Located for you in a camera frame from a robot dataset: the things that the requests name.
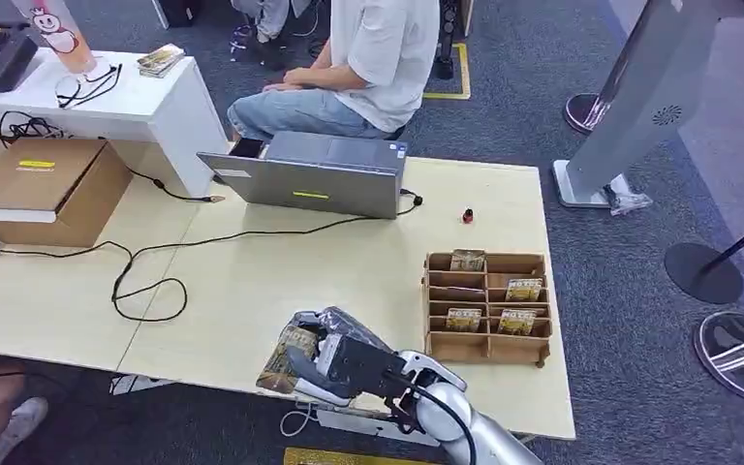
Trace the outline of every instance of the white t-shirt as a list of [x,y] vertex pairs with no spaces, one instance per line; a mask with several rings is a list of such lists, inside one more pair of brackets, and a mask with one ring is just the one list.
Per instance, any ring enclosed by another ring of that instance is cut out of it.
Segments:
[[349,64],[369,86],[336,94],[381,131],[393,133],[420,108],[440,27],[438,0],[334,0],[332,66]]

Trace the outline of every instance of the person's hand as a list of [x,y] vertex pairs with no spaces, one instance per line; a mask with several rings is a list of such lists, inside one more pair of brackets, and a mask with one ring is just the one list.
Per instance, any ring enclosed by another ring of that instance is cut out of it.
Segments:
[[287,71],[284,75],[284,83],[293,85],[304,85],[306,84],[307,77],[312,72],[309,68],[295,68],[294,70]]
[[278,91],[283,91],[283,90],[300,90],[302,88],[303,88],[302,85],[287,84],[286,82],[281,82],[280,84],[265,85],[263,87],[263,92],[268,92],[270,90],[278,90]]

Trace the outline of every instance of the cardboard box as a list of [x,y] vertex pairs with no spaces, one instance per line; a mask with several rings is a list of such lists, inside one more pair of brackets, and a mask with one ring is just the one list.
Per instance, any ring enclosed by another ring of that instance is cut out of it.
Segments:
[[0,240],[91,247],[131,178],[106,140],[20,139],[0,156]]

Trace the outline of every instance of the robotic arm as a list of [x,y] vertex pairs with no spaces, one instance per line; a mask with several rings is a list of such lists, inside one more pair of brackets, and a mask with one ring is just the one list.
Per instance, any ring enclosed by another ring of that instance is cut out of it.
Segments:
[[341,310],[325,312],[340,312],[353,328],[325,327],[323,314],[315,312],[295,315],[293,322],[320,340],[314,359],[287,347],[298,376],[296,391],[339,407],[362,392],[382,397],[401,432],[417,430],[436,439],[459,465],[542,464],[509,431],[472,407],[466,382],[443,364],[417,352],[394,352]]

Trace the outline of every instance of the silver laptop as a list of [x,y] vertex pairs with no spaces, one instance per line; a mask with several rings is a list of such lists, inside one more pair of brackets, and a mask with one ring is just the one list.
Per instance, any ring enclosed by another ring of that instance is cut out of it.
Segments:
[[245,201],[395,218],[408,145],[282,132],[257,158],[198,154]]

